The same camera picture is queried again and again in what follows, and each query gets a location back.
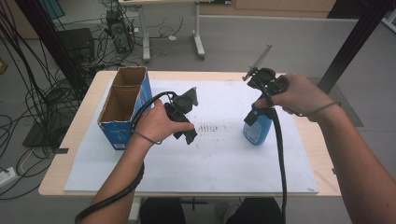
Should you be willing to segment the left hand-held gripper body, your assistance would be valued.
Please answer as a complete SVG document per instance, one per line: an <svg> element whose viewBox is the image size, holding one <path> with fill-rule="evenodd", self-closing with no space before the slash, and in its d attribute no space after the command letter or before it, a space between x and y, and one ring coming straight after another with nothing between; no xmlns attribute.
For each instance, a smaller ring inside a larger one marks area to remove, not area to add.
<svg viewBox="0 0 396 224"><path fill-rule="evenodd" d="M174 95L169 103L164 104L168 118L175 122L189 122L186 115L198 106L196 88L192 87L181 95Z"/></svg>

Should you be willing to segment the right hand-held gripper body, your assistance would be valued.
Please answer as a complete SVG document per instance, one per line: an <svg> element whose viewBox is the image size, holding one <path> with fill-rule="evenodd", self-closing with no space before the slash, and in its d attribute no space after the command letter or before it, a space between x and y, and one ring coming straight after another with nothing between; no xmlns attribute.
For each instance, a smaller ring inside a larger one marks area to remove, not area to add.
<svg viewBox="0 0 396 224"><path fill-rule="evenodd" d="M258 59L249 67L247 73L242 77L249 87L260 90L263 95L273 96L287 90L289 82L285 76L277 76L276 72L270 68L260 68L260 65L272 45L267 44Z"/></svg>

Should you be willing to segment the blue plastic bottle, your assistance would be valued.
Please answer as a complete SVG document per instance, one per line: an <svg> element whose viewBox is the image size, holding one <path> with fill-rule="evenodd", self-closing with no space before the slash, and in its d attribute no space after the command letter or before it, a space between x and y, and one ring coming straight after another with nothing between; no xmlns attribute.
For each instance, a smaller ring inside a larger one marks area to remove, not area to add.
<svg viewBox="0 0 396 224"><path fill-rule="evenodd" d="M243 134L246 139L254 146L259 146L265 141L272 126L270 109L264 109L265 113L262 116L259 116L253 125L248 126L246 123L244 124Z"/></svg>

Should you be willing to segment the person's left hand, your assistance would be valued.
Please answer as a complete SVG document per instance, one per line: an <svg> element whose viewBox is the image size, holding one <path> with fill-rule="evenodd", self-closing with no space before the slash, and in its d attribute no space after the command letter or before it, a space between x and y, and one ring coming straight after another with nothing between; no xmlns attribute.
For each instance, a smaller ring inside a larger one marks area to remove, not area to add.
<svg viewBox="0 0 396 224"><path fill-rule="evenodd" d="M154 107L148 110L137 122L134 128L154 141L162 141L177 132L186 132L194 128L190 122L175 122L168 118L163 102L156 100Z"/></svg>

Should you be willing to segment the person's right hand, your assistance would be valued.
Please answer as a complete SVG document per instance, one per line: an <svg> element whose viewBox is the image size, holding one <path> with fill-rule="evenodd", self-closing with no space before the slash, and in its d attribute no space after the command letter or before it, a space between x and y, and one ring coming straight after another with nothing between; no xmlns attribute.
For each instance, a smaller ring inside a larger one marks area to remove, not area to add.
<svg viewBox="0 0 396 224"><path fill-rule="evenodd" d="M310 81L304 75L286 74L284 75L289 82L287 90L278 95L271 97L271 102L266 99L257 100L254 105L258 108L279 105L289 114L303 113L307 114L314 110L335 102L328 94L323 92L316 84ZM315 115L307 117L310 121L317 122L319 117L327 112L330 108L338 105L332 105Z"/></svg>

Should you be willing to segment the white table mat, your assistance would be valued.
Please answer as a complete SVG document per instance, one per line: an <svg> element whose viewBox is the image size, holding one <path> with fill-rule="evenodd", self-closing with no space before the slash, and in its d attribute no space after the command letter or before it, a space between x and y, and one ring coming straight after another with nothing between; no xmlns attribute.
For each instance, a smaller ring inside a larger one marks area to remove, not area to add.
<svg viewBox="0 0 396 224"><path fill-rule="evenodd" d="M145 158L137 192L316 194L318 185L292 116L277 112L284 153L275 133L252 145L243 134L244 118L259 97L243 81L153 80L153 93L181 94L195 87L198 106L189 113L197 136L191 144L169 137Z"/></svg>

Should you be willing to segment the dark band on left wrist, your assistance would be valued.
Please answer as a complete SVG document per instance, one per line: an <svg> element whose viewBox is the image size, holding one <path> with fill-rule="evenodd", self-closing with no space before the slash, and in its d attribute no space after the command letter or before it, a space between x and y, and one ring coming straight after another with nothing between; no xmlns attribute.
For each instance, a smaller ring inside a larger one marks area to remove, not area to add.
<svg viewBox="0 0 396 224"><path fill-rule="evenodd" d="M163 141L154 141L154 140L152 140L152 139L146 137L145 135L143 135L143 134L141 134L141 133L139 133L139 132L131 131L131 134L138 135L138 136L144 138L145 140L149 141L151 144L154 144L154 145L161 145L162 142L163 142Z"/></svg>

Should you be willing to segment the dark band on wrist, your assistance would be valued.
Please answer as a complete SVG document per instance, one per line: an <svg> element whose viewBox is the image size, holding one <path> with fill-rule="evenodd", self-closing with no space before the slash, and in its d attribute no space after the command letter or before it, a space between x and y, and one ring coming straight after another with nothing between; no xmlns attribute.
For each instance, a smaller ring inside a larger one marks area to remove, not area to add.
<svg viewBox="0 0 396 224"><path fill-rule="evenodd" d="M318 112L320 112L320 111L322 111L322 110L324 110L324 109L326 109L326 108L328 108L328 107L330 107L330 106L332 106L332 105L341 105L341 103L340 103L340 102L332 102L332 103L330 103L330 104L328 104L328 105L322 106L322 107L320 107L320 108L314 110L313 112L309 112L309 113L307 113L307 114L295 113L295 115L296 115L297 117L309 117L309 116L312 116L312 115L317 114Z"/></svg>
<svg viewBox="0 0 396 224"><path fill-rule="evenodd" d="M143 135L143 134L141 134L141 133L139 133L139 132L131 131L131 134L138 135L138 136L144 138L145 140L149 141L151 144L154 144L154 145L161 145L162 142L163 142L163 141L154 141L154 140L152 140L152 139L146 137L145 135Z"/></svg>

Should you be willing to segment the dark band on right wrist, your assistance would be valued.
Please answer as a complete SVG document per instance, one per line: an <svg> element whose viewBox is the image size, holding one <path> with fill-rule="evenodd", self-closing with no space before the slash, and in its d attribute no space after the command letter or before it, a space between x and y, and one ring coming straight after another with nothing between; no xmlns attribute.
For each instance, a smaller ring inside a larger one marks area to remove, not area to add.
<svg viewBox="0 0 396 224"><path fill-rule="evenodd" d="M322 110L324 110L324 109L326 109L326 108L328 108L328 107L330 107L330 106L332 106L332 105L341 105L341 103L340 103L340 102L332 102L332 103L330 103L330 104L328 104L328 105L322 106L322 107L320 107L320 108L314 110L313 112L309 112L309 113L307 113L307 114L295 113L295 115L296 115L297 117L309 117L309 116L312 116L312 115L317 114L318 112L320 112L320 111L322 111Z"/></svg>

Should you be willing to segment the blue cardboard box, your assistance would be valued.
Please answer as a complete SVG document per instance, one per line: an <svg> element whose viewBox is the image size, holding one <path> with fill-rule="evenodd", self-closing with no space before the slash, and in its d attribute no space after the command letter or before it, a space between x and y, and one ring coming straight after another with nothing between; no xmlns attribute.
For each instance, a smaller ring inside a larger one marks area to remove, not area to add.
<svg viewBox="0 0 396 224"><path fill-rule="evenodd" d="M115 150L124 150L137 111L152 98L148 69L122 67L109 86L97 123Z"/></svg>

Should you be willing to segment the wooden cabinet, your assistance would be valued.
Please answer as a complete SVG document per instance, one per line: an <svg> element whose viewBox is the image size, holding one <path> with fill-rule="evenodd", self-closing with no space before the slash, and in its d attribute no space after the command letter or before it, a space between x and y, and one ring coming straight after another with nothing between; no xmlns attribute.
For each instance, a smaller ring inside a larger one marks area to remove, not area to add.
<svg viewBox="0 0 396 224"><path fill-rule="evenodd" d="M203 15L326 18L336 0L227 0L230 4L201 4Z"/></svg>

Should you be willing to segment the person's left leg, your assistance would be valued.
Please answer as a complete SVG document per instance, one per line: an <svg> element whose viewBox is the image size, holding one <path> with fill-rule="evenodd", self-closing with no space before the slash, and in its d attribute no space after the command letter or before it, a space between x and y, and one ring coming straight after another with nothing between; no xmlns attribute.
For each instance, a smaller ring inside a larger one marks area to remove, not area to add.
<svg viewBox="0 0 396 224"><path fill-rule="evenodd" d="M179 198L147 198L139 216L140 224L187 224Z"/></svg>

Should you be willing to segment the person's leg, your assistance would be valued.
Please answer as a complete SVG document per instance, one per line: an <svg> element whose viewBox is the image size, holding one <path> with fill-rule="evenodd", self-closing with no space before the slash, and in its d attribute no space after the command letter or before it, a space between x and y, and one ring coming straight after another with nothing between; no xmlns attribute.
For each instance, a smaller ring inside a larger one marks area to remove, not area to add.
<svg viewBox="0 0 396 224"><path fill-rule="evenodd" d="M179 198L147 198L139 216L140 224L187 224Z"/></svg>
<svg viewBox="0 0 396 224"><path fill-rule="evenodd" d="M274 198L246 198L227 210L223 224L284 224Z"/></svg>

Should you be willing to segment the black metal stand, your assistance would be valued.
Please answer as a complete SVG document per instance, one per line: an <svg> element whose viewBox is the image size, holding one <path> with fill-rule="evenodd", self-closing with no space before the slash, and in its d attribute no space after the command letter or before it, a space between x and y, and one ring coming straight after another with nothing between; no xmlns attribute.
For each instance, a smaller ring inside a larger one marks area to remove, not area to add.
<svg viewBox="0 0 396 224"><path fill-rule="evenodd" d="M57 65L61 68L65 78L75 91L83 93L89 86L78 65L68 53L63 41L56 30L46 10L39 0L14 0L22 14L29 21L38 37L42 40Z"/></svg>
<svg viewBox="0 0 396 224"><path fill-rule="evenodd" d="M396 0L373 0L363 11L354 28L339 49L329 68L318 83L318 87L328 94L338 79L346 71L355 56L373 33L377 25L388 13Z"/></svg>

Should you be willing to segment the computer tower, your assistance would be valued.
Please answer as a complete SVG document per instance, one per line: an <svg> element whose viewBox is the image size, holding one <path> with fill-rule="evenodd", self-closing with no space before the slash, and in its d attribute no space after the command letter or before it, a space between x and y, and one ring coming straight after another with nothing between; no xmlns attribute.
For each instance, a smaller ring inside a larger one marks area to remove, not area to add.
<svg viewBox="0 0 396 224"><path fill-rule="evenodd" d="M114 39L116 52L125 53L132 51L133 46L131 36L118 9L108 10L106 12L106 24Z"/></svg>

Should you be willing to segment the person's right leg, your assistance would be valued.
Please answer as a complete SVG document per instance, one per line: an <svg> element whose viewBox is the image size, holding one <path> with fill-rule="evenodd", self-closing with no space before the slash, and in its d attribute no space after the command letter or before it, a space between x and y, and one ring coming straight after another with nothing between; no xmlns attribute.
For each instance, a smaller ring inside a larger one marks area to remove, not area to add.
<svg viewBox="0 0 396 224"><path fill-rule="evenodd" d="M246 198L227 210L223 224L284 224L274 198Z"/></svg>

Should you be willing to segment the black box on floor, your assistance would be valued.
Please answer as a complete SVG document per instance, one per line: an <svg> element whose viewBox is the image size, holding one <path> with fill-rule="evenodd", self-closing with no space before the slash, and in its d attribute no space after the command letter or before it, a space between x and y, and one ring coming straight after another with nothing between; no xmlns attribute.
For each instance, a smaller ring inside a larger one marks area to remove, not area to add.
<svg viewBox="0 0 396 224"><path fill-rule="evenodd" d="M91 62L94 58L94 40L89 28L59 32L70 56L78 63Z"/></svg>

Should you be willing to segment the white power strip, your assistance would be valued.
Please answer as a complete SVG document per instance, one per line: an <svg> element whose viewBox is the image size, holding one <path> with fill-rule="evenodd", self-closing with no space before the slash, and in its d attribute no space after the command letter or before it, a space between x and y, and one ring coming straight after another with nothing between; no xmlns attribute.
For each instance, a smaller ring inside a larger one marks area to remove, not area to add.
<svg viewBox="0 0 396 224"><path fill-rule="evenodd" d="M0 172L0 188L4 187L6 184L15 180L17 175L13 167L9 167L4 171Z"/></svg>

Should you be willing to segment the white desk frame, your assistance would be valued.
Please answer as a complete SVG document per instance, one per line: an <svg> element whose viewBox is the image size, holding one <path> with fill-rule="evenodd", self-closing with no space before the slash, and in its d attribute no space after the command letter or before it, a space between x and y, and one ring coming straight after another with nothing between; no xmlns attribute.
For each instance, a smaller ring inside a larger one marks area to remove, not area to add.
<svg viewBox="0 0 396 224"><path fill-rule="evenodd" d="M194 9L194 28L192 37L197 50L197 55L202 59L205 57L205 49L200 36L200 3L204 0L118 0L123 6L132 6L137 10L141 31L142 31L142 60L148 63L150 56L150 40L146 25L144 5L161 4L193 4Z"/></svg>

